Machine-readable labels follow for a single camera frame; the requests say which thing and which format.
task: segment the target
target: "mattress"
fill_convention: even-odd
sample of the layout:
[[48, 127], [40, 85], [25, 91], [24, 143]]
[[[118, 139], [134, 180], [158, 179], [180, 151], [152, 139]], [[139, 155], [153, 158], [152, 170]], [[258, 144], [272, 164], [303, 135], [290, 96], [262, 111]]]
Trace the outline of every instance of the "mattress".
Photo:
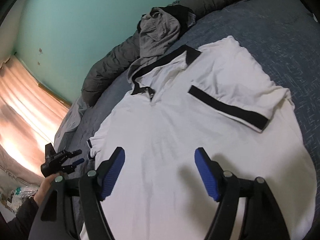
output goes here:
[[[247, 48], [271, 80], [290, 89], [304, 144], [316, 168], [319, 188], [320, 25], [300, 0], [243, 0], [199, 20], [167, 53], [183, 44], [198, 48], [228, 35]], [[130, 89], [126, 73], [123, 73], [97, 104], [86, 111], [68, 147], [68, 150], [82, 149], [86, 161], [70, 177], [78, 177], [94, 168], [93, 161], [88, 159], [86, 141]], [[319, 216], [319, 207], [318, 191], [315, 218]], [[80, 230], [83, 216], [78, 199], [75, 199], [74, 210]]]

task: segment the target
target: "blue rubber tip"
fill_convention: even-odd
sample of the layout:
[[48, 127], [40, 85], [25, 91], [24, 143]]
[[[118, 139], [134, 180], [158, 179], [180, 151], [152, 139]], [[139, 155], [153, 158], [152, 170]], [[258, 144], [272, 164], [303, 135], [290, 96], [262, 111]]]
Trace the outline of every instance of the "blue rubber tip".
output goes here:
[[221, 197], [218, 181], [210, 171], [211, 160], [203, 148], [196, 149], [195, 162], [208, 195], [218, 202]]
[[84, 162], [84, 158], [81, 158], [75, 162], [72, 163], [72, 166], [78, 166], [79, 164], [83, 163]]
[[116, 154], [116, 158], [102, 180], [102, 199], [111, 195], [125, 160], [125, 153], [122, 148], [118, 147], [113, 154]]

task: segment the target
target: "human hand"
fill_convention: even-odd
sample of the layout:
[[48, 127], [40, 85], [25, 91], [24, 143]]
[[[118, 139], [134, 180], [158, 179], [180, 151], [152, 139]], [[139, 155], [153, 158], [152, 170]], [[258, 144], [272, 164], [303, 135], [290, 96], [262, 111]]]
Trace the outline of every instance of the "human hand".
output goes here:
[[46, 177], [44, 181], [41, 183], [38, 192], [35, 194], [33, 198], [39, 207], [42, 201], [44, 200], [44, 197], [47, 194], [49, 188], [51, 187], [51, 182], [53, 182], [53, 180], [59, 175], [59, 173], [51, 174], [50, 176]]

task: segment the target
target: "person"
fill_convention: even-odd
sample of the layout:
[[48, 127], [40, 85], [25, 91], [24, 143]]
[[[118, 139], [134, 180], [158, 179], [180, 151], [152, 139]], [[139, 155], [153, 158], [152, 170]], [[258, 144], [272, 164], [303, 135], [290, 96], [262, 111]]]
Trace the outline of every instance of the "person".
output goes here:
[[19, 208], [16, 217], [8, 223], [0, 213], [1, 240], [28, 240], [38, 208], [51, 187], [51, 182], [59, 175], [57, 173], [46, 177], [34, 197], [28, 198]]

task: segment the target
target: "peach curtain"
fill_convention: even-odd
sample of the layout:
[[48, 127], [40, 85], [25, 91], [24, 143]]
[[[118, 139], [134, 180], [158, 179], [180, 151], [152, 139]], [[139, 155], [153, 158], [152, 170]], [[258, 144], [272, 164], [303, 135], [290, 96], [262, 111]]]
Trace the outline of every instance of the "peach curtain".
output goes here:
[[1, 168], [16, 173], [13, 175], [26, 182], [40, 182], [44, 146], [53, 144], [67, 111], [38, 86], [15, 56], [11, 56], [0, 69]]

